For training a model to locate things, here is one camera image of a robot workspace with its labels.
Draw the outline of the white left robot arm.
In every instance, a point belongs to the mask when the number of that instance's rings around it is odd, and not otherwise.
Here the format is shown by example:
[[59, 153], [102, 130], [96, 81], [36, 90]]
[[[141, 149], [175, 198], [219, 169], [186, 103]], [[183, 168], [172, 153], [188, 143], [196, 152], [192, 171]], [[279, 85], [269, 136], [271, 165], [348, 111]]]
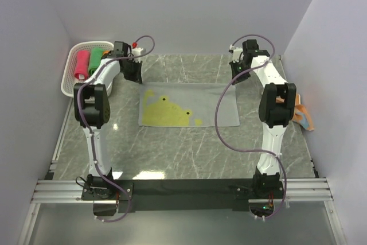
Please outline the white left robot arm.
[[136, 42], [131, 45], [117, 41], [113, 49], [93, 48], [89, 54], [89, 77], [74, 86], [75, 118], [83, 128], [87, 140], [89, 174], [84, 181], [84, 200], [94, 197], [130, 199], [130, 188], [118, 186], [112, 175], [107, 156], [107, 123], [111, 117], [108, 88], [120, 73], [135, 83], [142, 83], [142, 57], [144, 48]]

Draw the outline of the grey yellow frog towel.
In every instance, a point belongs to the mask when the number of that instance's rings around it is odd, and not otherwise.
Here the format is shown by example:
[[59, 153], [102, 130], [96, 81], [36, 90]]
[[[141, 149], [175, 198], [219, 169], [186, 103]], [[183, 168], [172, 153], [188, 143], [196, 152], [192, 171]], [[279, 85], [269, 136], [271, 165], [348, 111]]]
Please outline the grey yellow frog towel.
[[213, 127], [221, 83], [145, 83], [140, 86], [140, 126]]

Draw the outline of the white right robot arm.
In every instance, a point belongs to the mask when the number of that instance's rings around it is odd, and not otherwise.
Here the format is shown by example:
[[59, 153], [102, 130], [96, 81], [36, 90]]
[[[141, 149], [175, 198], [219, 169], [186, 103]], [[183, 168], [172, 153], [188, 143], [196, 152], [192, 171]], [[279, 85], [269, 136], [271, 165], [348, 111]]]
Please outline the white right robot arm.
[[287, 82], [273, 65], [267, 50], [261, 50], [255, 39], [242, 47], [229, 46], [232, 55], [229, 65], [235, 84], [247, 80], [254, 72], [263, 86], [258, 114], [263, 125], [261, 155], [253, 176], [253, 194], [264, 199], [282, 197], [279, 164], [284, 133], [295, 110], [296, 85]]

